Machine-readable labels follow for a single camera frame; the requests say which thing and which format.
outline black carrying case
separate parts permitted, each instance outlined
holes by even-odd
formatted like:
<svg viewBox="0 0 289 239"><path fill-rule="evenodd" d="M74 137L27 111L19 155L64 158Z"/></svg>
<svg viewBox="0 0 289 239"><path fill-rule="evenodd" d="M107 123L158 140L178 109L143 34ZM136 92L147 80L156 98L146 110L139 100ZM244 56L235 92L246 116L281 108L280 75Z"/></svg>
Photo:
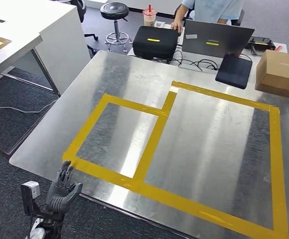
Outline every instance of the black carrying case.
<svg viewBox="0 0 289 239"><path fill-rule="evenodd" d="M178 32L172 29L141 26L132 47L135 55L152 59L172 59L178 43Z"/></svg>

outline robot finger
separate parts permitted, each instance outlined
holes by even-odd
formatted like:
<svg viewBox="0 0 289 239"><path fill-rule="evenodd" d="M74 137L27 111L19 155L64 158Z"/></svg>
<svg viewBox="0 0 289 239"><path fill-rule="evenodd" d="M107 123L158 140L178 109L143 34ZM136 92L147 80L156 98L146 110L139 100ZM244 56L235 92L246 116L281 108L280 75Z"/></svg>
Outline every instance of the robot finger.
<svg viewBox="0 0 289 239"><path fill-rule="evenodd" d="M71 172L73 171L73 167L73 166L70 166L68 167L68 170L66 172L66 175L64 179L64 183L63 183L63 186L64 187L69 187L70 185L70 175L71 175Z"/></svg>
<svg viewBox="0 0 289 239"><path fill-rule="evenodd" d="M69 165L70 165L70 161L70 160L66 160L64 161L61 167L58 171L57 173L57 178L56 178L56 183L58 185L59 184L62 184L64 182L64 179L66 175L66 172L68 168Z"/></svg>

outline yellow label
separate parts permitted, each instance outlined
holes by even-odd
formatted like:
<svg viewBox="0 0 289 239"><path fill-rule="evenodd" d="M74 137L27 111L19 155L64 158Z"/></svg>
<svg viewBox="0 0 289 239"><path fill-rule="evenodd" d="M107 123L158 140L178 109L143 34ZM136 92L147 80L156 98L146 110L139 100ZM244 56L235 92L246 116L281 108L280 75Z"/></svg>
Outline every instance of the yellow label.
<svg viewBox="0 0 289 239"><path fill-rule="evenodd" d="M262 42L254 42L254 44L258 44L258 45L268 45L268 43L262 43Z"/></svg>
<svg viewBox="0 0 289 239"><path fill-rule="evenodd" d="M158 39L152 39L152 38L148 38L148 41L154 41L154 42L160 42Z"/></svg>
<svg viewBox="0 0 289 239"><path fill-rule="evenodd" d="M206 42L206 45L211 45L211 46L219 46L219 43L214 43L214 42Z"/></svg>

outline red object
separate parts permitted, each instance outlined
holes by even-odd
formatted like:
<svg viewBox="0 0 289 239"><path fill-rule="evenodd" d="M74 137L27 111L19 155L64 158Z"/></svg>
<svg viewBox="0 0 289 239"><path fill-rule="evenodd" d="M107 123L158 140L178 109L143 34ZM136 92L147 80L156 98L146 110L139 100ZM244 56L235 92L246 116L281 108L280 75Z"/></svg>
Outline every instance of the red object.
<svg viewBox="0 0 289 239"><path fill-rule="evenodd" d="M283 47L282 46L278 46L278 48L276 48L275 51L280 51L281 49L282 49Z"/></svg>

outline brown box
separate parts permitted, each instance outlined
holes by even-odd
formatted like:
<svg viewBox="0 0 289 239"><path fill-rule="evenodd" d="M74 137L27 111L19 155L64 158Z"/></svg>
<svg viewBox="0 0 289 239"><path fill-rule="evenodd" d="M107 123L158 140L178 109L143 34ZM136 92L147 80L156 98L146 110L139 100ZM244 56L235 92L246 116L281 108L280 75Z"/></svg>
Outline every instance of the brown box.
<svg viewBox="0 0 289 239"><path fill-rule="evenodd" d="M265 51L256 67L256 85L265 92L289 97L289 54Z"/></svg>
<svg viewBox="0 0 289 239"><path fill-rule="evenodd" d="M262 84L256 84L255 85L255 89L256 91L262 91L262 92L266 92L269 94L273 95L278 95L278 96L283 96L283 97L288 97L289 98L289 91L287 90L283 90L280 88L275 88L272 86L266 86L266 85L262 85Z"/></svg>

